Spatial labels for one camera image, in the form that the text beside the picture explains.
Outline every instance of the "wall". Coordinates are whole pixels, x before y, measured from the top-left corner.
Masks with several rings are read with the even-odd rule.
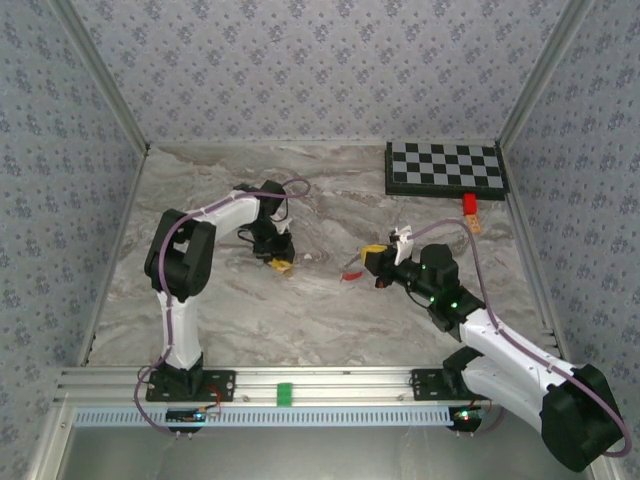
[[[497,137],[564,0],[76,0],[151,142]]]
[[[139,159],[44,0],[0,6],[0,478],[73,365]]]
[[[640,478],[640,6],[596,5],[508,156],[573,359],[609,377]]]

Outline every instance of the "checkerboard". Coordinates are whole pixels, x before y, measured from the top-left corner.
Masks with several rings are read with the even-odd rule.
[[[386,193],[504,200],[509,191],[500,147],[389,142]]]

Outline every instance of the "purple cable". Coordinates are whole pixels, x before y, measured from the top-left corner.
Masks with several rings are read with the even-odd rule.
[[[466,232],[467,237],[469,237],[469,243],[471,244],[471,250],[473,252],[473,260],[474,260],[475,265],[476,265],[476,273],[478,275],[478,283],[480,284],[480,290],[482,291],[482,298],[484,300],[485,305],[487,306],[487,313],[489,314],[489,318],[491,319],[491,323],[493,324],[494,328],[498,331],[498,333],[500,333],[500,335],[502,335],[504,337],[504,339],[507,342],[509,342],[513,347],[517,348],[520,352],[524,353],[529,358],[535,360],[540,365],[545,367],[547,370],[557,373],[562,378],[564,378],[565,380],[571,382],[577,388],[582,390],[582,392],[584,392],[586,395],[588,395],[594,402],[596,402],[598,404],[598,406],[600,408],[602,408],[607,413],[607,415],[609,415],[613,419],[615,424],[618,426],[618,428],[622,432],[622,436],[624,437],[625,444],[624,444],[624,448],[622,450],[620,450],[619,452],[605,452],[605,453],[603,453],[603,455],[605,457],[619,458],[619,457],[624,457],[624,456],[628,455],[629,452],[631,452],[632,445],[633,445],[632,440],[631,440],[631,432],[629,432],[629,429],[624,424],[624,421],[622,420],[622,418],[620,418],[620,416],[602,398],[600,398],[595,392],[593,392],[591,389],[589,389],[582,382],[580,382],[579,380],[574,378],[572,375],[569,375],[568,373],[560,370],[558,367],[552,365],[550,362],[547,362],[544,358],[540,357],[535,352],[532,352],[531,350],[529,350],[524,345],[521,345],[520,343],[518,343],[518,341],[516,339],[514,339],[511,335],[509,335],[507,332],[502,330],[502,328],[500,328],[500,324],[498,323],[498,320],[496,319],[496,316],[493,313],[493,308],[491,308],[491,304],[489,303],[489,295],[487,294],[487,288],[485,286],[484,278],[482,277],[482,272],[480,270],[480,257],[478,255],[478,249],[476,247],[476,242],[475,242],[475,240],[473,238],[473,234],[471,233],[471,230],[469,230],[469,227],[467,227],[464,224],[464,222],[462,222],[461,220],[457,220],[457,219],[440,220],[439,222],[436,222],[436,223],[434,223],[432,225],[429,225],[428,227],[425,227],[422,230],[419,230],[416,233],[414,233],[412,235],[409,235],[407,238],[409,240],[413,240],[415,238],[418,238],[418,237],[424,235],[427,232],[430,232],[431,230],[434,230],[434,229],[436,229],[438,227],[441,227],[442,225],[447,225],[447,224],[449,224],[449,225],[460,225],[464,229],[464,231]]]
[[[223,198],[218,203],[214,203],[212,205],[209,205],[208,207],[203,208],[202,210],[198,210],[196,212],[192,212],[188,215],[185,215],[176,223],[174,223],[169,229],[169,231],[167,232],[167,235],[165,236],[162,242],[162,245],[160,247],[160,254],[158,259],[158,276],[160,277],[160,286],[162,287],[162,291],[165,292],[167,295],[166,307],[167,307],[167,343],[168,345],[166,350],[162,354],[162,356],[158,360],[156,360],[156,362],[153,365],[151,365],[147,370],[145,370],[144,373],[138,376],[138,383],[136,383],[136,386],[133,390],[133,402],[135,403],[136,408],[138,409],[138,412],[140,412],[140,415],[142,415],[142,418],[144,418],[149,425],[151,425],[153,428],[155,428],[159,432],[167,435],[171,435],[171,436],[175,435],[167,427],[158,425],[156,422],[154,422],[153,419],[147,414],[147,412],[144,411],[144,408],[142,408],[142,404],[140,403],[140,399],[138,398],[138,393],[140,392],[140,387],[144,383],[144,379],[149,374],[151,374],[151,372],[157,369],[164,361],[166,361],[167,358],[169,358],[169,355],[171,355],[171,349],[173,348],[173,325],[171,324],[171,306],[173,305],[173,297],[169,293],[169,287],[167,286],[167,278],[164,272],[164,259],[167,254],[167,249],[169,248],[169,243],[171,242],[171,238],[185,222],[188,222],[189,220],[194,218],[201,217],[202,215],[206,215],[208,213],[214,212],[217,209],[222,208],[231,202],[234,202],[235,200],[240,200],[242,198],[248,198],[248,197],[296,199],[296,198],[302,198],[306,196],[309,193],[309,191],[311,191],[311,184],[309,183],[309,181],[301,177],[290,178],[289,180],[284,182],[282,186],[286,187],[287,185],[290,185],[295,182],[304,183],[307,187],[306,190],[302,193],[294,193],[294,194],[286,194],[286,193],[279,194],[279,193],[268,193],[268,192],[239,193],[234,197]]]

